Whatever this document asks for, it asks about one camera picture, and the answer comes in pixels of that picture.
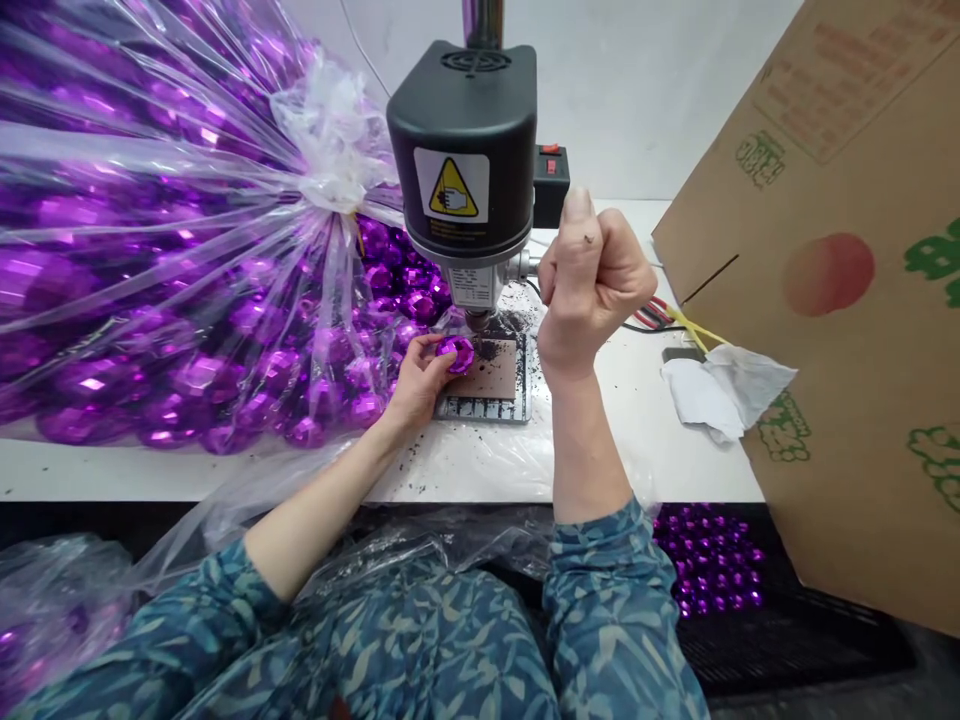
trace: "white workbench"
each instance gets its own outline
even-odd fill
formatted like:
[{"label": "white workbench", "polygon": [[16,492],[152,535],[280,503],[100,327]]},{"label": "white workbench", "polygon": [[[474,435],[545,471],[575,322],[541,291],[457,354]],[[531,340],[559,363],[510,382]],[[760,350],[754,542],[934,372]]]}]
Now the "white workbench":
[{"label": "white workbench", "polygon": [[[656,262],[650,233],[665,201],[597,201],[616,206]],[[549,241],[553,234],[536,231]],[[538,248],[531,245],[531,251]],[[674,302],[660,269],[658,294]],[[514,293],[527,290],[514,289]],[[614,333],[597,358],[597,375],[621,455],[635,489],[658,502],[763,502],[739,445],[720,449],[703,432],[684,428],[660,377],[662,351],[687,344],[683,333]],[[526,426],[431,424],[378,484],[370,499],[396,502],[549,502],[549,395],[535,393]],[[316,455],[319,464],[322,453]],[[263,475],[276,483],[285,457],[213,457],[202,451],[76,448],[0,440],[0,500],[198,501],[223,482]],[[291,456],[302,468],[302,453]]]}]

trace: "cardboard box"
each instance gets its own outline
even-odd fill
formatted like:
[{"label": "cardboard box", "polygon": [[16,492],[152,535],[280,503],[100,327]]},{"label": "cardboard box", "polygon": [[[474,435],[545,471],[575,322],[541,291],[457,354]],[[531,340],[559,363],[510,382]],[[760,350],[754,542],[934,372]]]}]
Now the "cardboard box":
[{"label": "cardboard box", "polygon": [[804,583],[960,636],[960,0],[808,0],[654,231],[797,367],[745,439]]}]

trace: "white wall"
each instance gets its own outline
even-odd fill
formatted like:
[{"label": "white wall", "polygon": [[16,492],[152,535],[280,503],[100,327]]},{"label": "white wall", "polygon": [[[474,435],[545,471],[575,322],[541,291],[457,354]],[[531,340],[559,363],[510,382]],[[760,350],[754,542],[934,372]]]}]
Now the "white wall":
[{"label": "white wall", "polygon": [[[504,44],[533,45],[542,143],[569,148],[594,197],[672,199],[801,0],[505,0]],[[369,75],[339,0],[284,0],[304,31]],[[436,39],[462,42],[458,0],[345,0],[392,92]],[[373,94],[385,95],[372,77]]]}]

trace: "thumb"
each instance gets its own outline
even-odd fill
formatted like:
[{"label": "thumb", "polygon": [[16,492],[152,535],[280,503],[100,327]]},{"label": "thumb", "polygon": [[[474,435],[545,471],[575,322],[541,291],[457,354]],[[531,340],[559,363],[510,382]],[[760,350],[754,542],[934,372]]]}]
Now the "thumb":
[{"label": "thumb", "polygon": [[449,380],[452,380],[455,376],[451,375],[449,371],[450,367],[456,361],[456,352],[448,352],[446,355],[438,355],[431,360],[430,364],[427,366],[427,369],[423,373],[427,376],[427,382],[430,384],[430,387],[434,387],[439,390]]},{"label": "thumb", "polygon": [[555,244],[557,296],[592,293],[603,255],[603,233],[586,188],[571,188],[567,193]]}]

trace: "white tissue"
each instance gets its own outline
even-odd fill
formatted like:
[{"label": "white tissue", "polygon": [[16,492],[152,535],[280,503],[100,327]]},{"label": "white tissue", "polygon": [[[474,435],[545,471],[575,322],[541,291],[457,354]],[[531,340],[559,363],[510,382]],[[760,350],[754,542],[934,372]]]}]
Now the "white tissue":
[{"label": "white tissue", "polygon": [[705,425],[719,444],[742,438],[796,374],[735,345],[714,348],[702,363],[671,360],[662,371],[680,422]]}]

